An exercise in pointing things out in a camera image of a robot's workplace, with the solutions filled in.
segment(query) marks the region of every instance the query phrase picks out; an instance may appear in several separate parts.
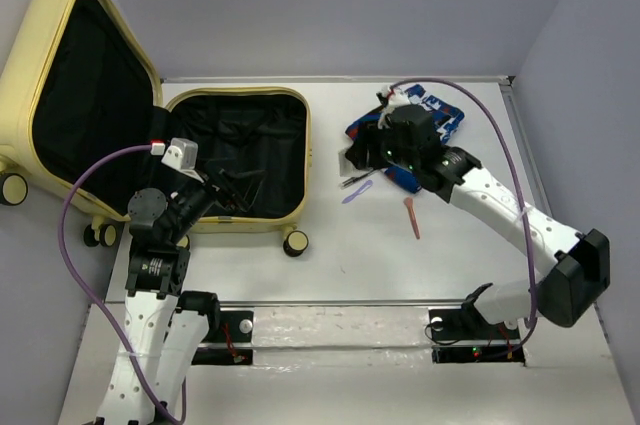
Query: screw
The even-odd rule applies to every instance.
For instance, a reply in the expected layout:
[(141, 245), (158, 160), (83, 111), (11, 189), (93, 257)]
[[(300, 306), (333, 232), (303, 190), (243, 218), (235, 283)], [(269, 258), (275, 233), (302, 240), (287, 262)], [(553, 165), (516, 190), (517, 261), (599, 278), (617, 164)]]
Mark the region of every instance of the screw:
[(253, 330), (253, 322), (248, 318), (245, 318), (240, 322), (240, 326), (238, 328), (240, 328), (242, 333), (249, 334), (251, 333), (251, 330)]
[(433, 317), (431, 319), (431, 329), (436, 332), (444, 330), (444, 324), (442, 323), (442, 317)]

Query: red wire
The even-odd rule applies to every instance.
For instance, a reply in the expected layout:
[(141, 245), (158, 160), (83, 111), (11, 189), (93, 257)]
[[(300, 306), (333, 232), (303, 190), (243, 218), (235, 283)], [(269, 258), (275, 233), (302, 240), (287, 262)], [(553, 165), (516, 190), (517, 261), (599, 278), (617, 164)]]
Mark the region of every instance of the red wire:
[(498, 327), (498, 330), (500, 331), (500, 334), (504, 337), (504, 339), (507, 341), (507, 351), (509, 352), (507, 357), (511, 358), (511, 342), (509, 342), (509, 335), (507, 334), (507, 332), (504, 331), (504, 329), (502, 328), (502, 325), (500, 325)]
[(231, 356), (233, 358), (236, 358), (238, 356), (238, 352), (236, 351), (236, 347), (233, 346), (233, 341), (231, 340), (231, 332), (229, 332), (229, 324), (225, 323), (224, 325), (222, 325), (221, 328), (227, 340), (227, 349), (229, 349)]

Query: black suitcase lining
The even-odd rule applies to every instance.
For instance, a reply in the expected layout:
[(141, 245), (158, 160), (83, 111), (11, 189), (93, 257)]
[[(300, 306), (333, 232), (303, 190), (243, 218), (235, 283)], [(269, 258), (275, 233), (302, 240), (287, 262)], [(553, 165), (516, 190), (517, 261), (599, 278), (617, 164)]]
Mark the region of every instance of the black suitcase lining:
[[(168, 113), (153, 106), (147, 71), (98, 0), (76, 0), (33, 118), (32, 140), (43, 166), (73, 183), (100, 158), (151, 138), (188, 138), (198, 159), (229, 159), (227, 168), (266, 170), (251, 210), (236, 216), (281, 218), (304, 197), (307, 109), (298, 98), (200, 95)], [(133, 193), (165, 193), (186, 177), (145, 154), (99, 169), (83, 189), (121, 215)], [(213, 207), (207, 216), (228, 215)]]

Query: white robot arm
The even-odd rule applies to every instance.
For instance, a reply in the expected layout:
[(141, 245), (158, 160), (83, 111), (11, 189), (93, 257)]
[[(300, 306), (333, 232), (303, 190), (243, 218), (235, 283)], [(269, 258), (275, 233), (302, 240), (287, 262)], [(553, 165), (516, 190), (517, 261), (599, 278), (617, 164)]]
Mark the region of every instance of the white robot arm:
[[(378, 135), (366, 135), (371, 142), (359, 148), (364, 160), (410, 170), (425, 190), (474, 215), (525, 253), (525, 232), (513, 193), (475, 157), (441, 145), (431, 115), (403, 101), (396, 97), (384, 114), (383, 126), (374, 124)], [(174, 139), (163, 163), (194, 180), (169, 201), (158, 190), (143, 190), (129, 209), (136, 240), (126, 285), (125, 327), (144, 376), (169, 412), (175, 408), (198, 345), (212, 328), (217, 329), (220, 316), (215, 294), (182, 292), (189, 252), (177, 243), (220, 196), (224, 203), (243, 202), (224, 177), (195, 172), (196, 152), (193, 142)], [(608, 239), (597, 230), (584, 235), (529, 204), (525, 208), (538, 272), (537, 311), (570, 327), (609, 286)], [(484, 284), (446, 326), (472, 334), (488, 324), (526, 317), (530, 307), (529, 281)], [(142, 391), (129, 355), (120, 347), (95, 424), (174, 423), (161, 420)]]
[[(433, 116), (409, 104), (400, 89), (378, 94), (381, 121), (364, 122), (346, 158), (356, 168), (397, 165), (442, 200), (475, 216), (526, 254), (522, 213), (514, 194), (458, 147), (442, 145)], [(535, 266), (536, 312), (562, 327), (571, 327), (609, 286), (609, 241), (558, 223), (525, 204)], [(531, 281), (484, 284), (462, 304), (450, 328), (486, 328), (530, 316)]]

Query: suitcase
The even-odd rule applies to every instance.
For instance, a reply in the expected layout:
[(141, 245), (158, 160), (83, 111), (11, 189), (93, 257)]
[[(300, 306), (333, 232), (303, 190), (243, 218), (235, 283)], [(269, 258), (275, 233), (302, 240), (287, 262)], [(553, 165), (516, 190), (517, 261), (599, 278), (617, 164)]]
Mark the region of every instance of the suitcase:
[[(32, 0), (0, 77), (0, 202), (18, 205), (28, 182), (65, 196), (98, 159), (151, 139), (188, 138), (198, 159), (229, 159), (266, 177), (251, 209), (212, 207), (194, 232), (283, 231), (304, 251), (296, 222), (311, 164), (310, 112), (294, 90), (195, 89), (163, 107), (160, 78), (111, 0)], [(130, 154), (99, 169), (73, 205), (93, 217), (85, 243), (115, 242), (142, 188), (165, 194), (188, 178), (157, 157)]]

